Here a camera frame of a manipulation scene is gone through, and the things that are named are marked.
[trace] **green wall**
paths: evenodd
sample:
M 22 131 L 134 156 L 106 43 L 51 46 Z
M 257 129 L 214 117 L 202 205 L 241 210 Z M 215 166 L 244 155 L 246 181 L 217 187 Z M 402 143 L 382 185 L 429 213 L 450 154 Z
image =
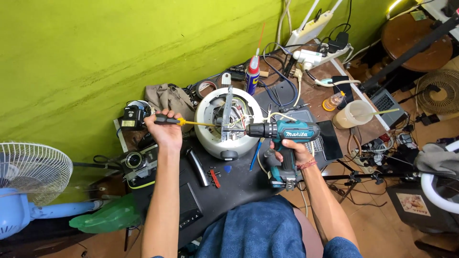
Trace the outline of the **green wall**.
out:
M 392 1 L 353 1 L 356 48 L 375 39 Z M 292 1 L 294 28 L 312 3 Z M 334 3 L 321 0 L 317 10 Z M 0 140 L 50 145 L 74 161 L 116 156 L 122 150 L 112 120 L 126 101 L 142 98 L 146 85 L 186 86 L 246 60 L 263 22 L 262 45 L 275 39 L 281 12 L 282 0 L 2 1 Z M 344 0 L 325 32 L 346 22 L 347 12 Z M 286 40 L 286 19 L 284 28 Z M 71 185 L 101 176 L 75 170 Z

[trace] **brown rag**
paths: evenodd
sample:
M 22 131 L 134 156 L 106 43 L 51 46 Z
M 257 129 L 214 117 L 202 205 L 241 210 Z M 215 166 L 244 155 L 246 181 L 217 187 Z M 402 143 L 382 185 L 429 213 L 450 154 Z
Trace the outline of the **brown rag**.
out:
M 182 114 L 186 121 L 195 120 L 195 109 L 189 96 L 179 87 L 173 84 L 157 84 L 145 87 L 145 100 L 148 101 L 155 111 L 164 108 Z M 193 128 L 192 124 L 182 126 L 182 132 L 188 132 Z

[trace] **gray cloth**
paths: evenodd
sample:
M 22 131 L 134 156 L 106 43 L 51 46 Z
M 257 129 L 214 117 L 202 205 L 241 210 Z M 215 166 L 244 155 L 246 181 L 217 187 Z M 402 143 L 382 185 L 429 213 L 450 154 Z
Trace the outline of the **gray cloth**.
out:
M 175 113 L 182 114 L 186 121 L 195 120 L 195 109 L 189 96 L 181 88 L 173 84 L 170 84 L 170 86 L 166 83 L 146 86 L 145 100 L 155 111 L 167 108 Z M 182 132 L 188 132 L 191 128 L 193 128 L 192 124 L 185 124 L 182 126 Z
M 414 164 L 421 172 L 459 178 L 459 154 L 435 143 L 424 145 Z

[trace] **laptop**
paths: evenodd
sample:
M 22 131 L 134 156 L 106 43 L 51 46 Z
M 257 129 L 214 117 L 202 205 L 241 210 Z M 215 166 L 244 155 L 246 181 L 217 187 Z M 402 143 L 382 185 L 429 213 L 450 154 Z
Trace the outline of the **laptop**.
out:
M 394 108 L 400 109 L 398 111 L 381 114 L 381 118 L 389 127 L 391 127 L 405 113 L 402 107 L 386 89 L 378 90 L 376 94 L 371 96 L 370 99 L 378 111 L 385 111 Z

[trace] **green plastic bag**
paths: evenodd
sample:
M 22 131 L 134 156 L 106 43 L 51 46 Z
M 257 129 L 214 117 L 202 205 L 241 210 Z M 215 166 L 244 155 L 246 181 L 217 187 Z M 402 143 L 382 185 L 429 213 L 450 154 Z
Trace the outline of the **green plastic bag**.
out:
M 127 194 L 106 204 L 93 214 L 81 215 L 69 221 L 69 225 L 85 233 L 108 233 L 141 223 L 134 207 L 134 196 Z

